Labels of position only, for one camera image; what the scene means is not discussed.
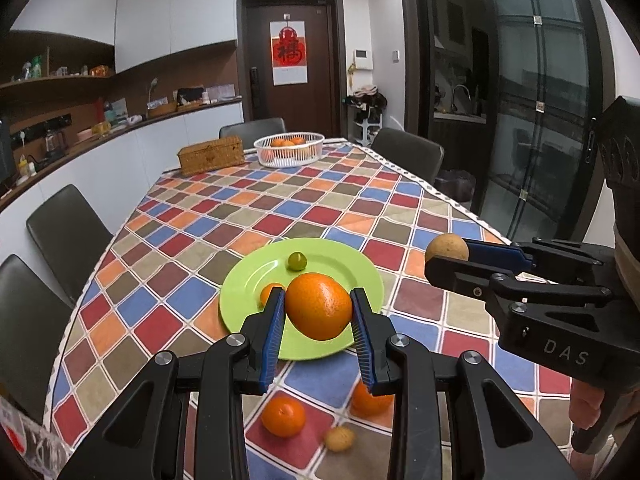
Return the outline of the hand holding other gripper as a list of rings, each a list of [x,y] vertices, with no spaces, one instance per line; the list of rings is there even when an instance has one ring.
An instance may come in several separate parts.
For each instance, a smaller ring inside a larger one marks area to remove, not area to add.
[[[573,379],[570,385],[568,414],[574,426],[581,430],[593,427],[600,418],[603,400],[602,389]]]

